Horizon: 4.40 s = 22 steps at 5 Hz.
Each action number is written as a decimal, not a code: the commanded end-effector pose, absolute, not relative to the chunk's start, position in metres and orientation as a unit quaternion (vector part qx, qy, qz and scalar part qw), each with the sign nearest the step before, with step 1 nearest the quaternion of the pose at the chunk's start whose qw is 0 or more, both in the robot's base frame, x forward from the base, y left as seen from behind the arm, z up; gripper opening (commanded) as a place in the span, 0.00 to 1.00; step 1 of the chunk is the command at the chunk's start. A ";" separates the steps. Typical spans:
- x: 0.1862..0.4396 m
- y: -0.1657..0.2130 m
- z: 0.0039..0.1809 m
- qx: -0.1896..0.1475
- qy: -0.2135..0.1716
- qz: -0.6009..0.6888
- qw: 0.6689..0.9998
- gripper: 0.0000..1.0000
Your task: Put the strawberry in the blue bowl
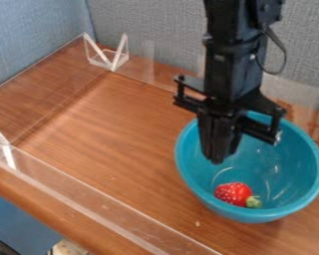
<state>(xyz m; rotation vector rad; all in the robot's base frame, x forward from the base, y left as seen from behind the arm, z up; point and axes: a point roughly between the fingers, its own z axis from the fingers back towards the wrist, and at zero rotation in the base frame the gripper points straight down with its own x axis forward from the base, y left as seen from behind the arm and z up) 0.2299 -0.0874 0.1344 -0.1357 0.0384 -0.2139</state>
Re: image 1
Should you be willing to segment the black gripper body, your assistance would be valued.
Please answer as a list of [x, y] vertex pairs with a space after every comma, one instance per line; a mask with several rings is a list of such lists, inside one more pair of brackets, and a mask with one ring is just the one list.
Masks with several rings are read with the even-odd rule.
[[217, 119], [245, 113], [244, 134], [276, 144], [286, 110], [261, 93], [268, 38], [226, 44], [209, 37], [205, 46], [205, 76], [175, 76], [174, 103], [197, 114], [197, 121], [199, 113]]

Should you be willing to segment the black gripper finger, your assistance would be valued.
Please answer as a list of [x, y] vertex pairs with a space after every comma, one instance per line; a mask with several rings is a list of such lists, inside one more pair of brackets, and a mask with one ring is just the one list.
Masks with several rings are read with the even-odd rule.
[[207, 159], [219, 159], [217, 148], [218, 119], [205, 113], [198, 114], [199, 139], [202, 152]]
[[240, 113], [232, 117], [221, 117], [213, 121], [211, 161], [214, 164], [222, 164], [237, 152], [244, 135], [241, 129], [241, 119], [244, 117], [245, 113]]

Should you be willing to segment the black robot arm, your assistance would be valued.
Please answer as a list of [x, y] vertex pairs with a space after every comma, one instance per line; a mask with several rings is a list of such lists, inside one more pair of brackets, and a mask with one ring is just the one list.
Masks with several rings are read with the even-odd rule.
[[270, 25], [284, 0], [203, 0], [207, 30], [205, 73], [178, 75], [174, 103], [197, 113], [201, 149], [213, 163], [236, 154], [242, 136], [276, 144], [286, 110], [264, 96], [268, 43], [280, 43]]

